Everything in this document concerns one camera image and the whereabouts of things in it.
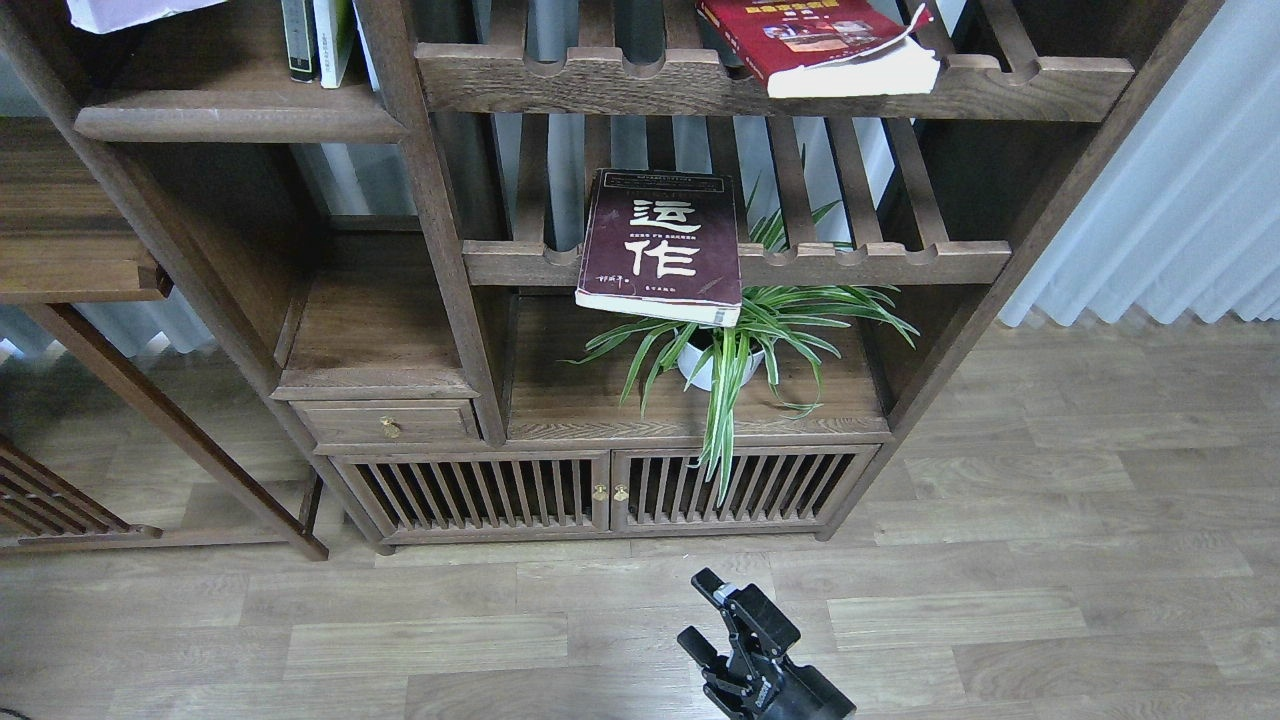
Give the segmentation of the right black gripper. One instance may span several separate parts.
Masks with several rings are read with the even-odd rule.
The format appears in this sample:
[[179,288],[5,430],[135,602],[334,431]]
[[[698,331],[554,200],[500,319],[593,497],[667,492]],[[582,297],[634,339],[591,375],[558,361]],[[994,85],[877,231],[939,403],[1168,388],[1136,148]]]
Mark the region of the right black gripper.
[[686,626],[677,643],[699,666],[704,692],[728,719],[851,719],[856,705],[813,666],[783,657],[800,630],[755,584],[739,588],[709,568],[691,579],[692,587],[719,610],[731,642],[742,653],[765,659],[755,669],[742,655],[717,653],[695,628]]

